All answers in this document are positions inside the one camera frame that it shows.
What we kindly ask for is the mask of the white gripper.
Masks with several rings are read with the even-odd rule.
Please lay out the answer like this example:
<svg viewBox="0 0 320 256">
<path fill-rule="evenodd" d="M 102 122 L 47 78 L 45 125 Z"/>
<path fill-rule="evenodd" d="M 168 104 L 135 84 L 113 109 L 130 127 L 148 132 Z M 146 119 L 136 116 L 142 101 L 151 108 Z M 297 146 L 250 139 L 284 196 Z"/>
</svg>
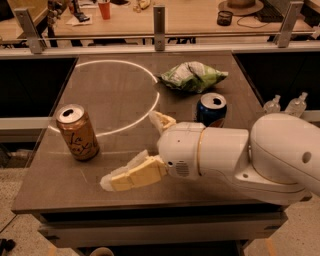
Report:
<svg viewBox="0 0 320 256">
<path fill-rule="evenodd" d="M 157 143 L 160 156 L 141 151 L 126 166 L 101 178 L 100 186 L 105 191 L 127 191 L 157 183 L 167 170 L 175 178 L 196 180 L 200 177 L 198 149 L 205 126 L 192 122 L 176 124 L 174 118 L 158 111 L 151 111 L 149 119 L 159 134 L 163 133 Z"/>
</svg>

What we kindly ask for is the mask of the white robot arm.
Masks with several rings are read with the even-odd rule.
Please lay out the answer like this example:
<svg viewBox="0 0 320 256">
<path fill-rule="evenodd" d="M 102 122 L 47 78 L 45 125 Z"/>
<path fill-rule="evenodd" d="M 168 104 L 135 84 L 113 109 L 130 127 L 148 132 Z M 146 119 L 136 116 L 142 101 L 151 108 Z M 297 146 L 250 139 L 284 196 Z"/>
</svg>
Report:
<svg viewBox="0 0 320 256">
<path fill-rule="evenodd" d="M 146 150 L 102 177 L 118 192 L 148 186 L 165 175 L 187 180 L 215 177 L 263 202 L 289 205 L 307 193 L 320 195 L 320 128 L 295 116 L 260 117 L 250 130 L 177 123 L 152 112 L 160 133 L 158 154 Z"/>
</svg>

